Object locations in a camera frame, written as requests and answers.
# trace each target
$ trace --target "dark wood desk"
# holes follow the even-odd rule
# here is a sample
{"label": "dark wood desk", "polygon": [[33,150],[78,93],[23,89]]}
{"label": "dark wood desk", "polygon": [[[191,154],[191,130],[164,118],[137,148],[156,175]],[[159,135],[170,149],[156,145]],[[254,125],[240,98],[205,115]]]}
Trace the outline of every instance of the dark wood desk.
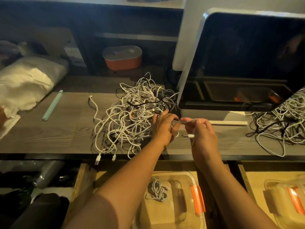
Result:
{"label": "dark wood desk", "polygon": [[[97,151],[92,146],[95,126],[95,110],[89,107],[88,98],[93,96],[99,107],[98,117],[116,102],[120,92],[119,83],[134,85],[129,78],[113,77],[66,77],[34,109],[21,113],[21,119],[0,141],[0,159],[95,159]],[[48,121],[42,116],[62,89],[63,97]],[[246,126],[215,126],[219,138],[219,151],[223,160],[305,160],[305,147],[286,145],[285,158],[269,155],[245,134],[251,129]],[[191,160],[189,139],[180,135],[163,152],[163,159]],[[278,141],[261,137],[260,141],[270,150],[281,153]],[[126,149],[118,151],[117,159],[127,159]]]}

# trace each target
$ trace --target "computer screen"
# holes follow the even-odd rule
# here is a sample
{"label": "computer screen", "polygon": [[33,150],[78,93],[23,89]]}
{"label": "computer screen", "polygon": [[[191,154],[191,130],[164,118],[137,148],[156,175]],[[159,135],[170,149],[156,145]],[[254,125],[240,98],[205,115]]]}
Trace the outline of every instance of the computer screen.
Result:
{"label": "computer screen", "polygon": [[205,20],[181,109],[270,111],[305,85],[305,19],[216,12]]}

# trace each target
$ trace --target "mint green stick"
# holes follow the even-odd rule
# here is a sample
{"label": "mint green stick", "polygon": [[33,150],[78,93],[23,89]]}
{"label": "mint green stick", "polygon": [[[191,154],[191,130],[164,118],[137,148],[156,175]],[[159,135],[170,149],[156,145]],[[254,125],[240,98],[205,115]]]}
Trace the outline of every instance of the mint green stick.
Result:
{"label": "mint green stick", "polygon": [[60,98],[63,96],[63,90],[60,90],[57,94],[57,96],[55,97],[55,99],[53,100],[53,102],[50,104],[50,107],[48,108],[48,110],[45,112],[45,114],[42,117],[43,121],[47,121],[52,113],[52,111],[54,110],[54,108],[56,107],[56,105],[58,104]]}

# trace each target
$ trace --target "hand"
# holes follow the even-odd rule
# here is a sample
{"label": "hand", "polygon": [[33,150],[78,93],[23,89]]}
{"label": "hand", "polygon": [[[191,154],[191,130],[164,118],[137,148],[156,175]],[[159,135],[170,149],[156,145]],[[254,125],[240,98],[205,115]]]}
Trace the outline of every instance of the hand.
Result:
{"label": "hand", "polygon": [[[191,121],[191,118],[181,118],[181,121]],[[185,123],[188,134],[195,134],[191,138],[192,154],[196,166],[199,169],[209,161],[221,161],[218,152],[218,138],[211,123],[207,119],[197,119]]]}
{"label": "hand", "polygon": [[177,115],[169,114],[166,109],[159,116],[155,114],[152,117],[152,138],[161,143],[165,148],[177,135],[181,123],[176,123],[172,127],[173,119],[178,119]]}

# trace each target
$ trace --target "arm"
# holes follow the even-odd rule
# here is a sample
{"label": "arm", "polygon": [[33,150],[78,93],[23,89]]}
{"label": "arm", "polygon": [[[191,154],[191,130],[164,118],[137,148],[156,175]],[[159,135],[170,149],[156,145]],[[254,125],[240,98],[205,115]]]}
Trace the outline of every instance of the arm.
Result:
{"label": "arm", "polygon": [[245,189],[224,166],[218,152],[218,139],[213,126],[206,119],[186,123],[192,142],[194,162],[204,174],[229,228],[278,229],[276,224],[251,199]]}
{"label": "arm", "polygon": [[94,193],[66,229],[130,228],[158,158],[180,125],[171,128],[178,117],[167,113],[153,116],[151,142]]}

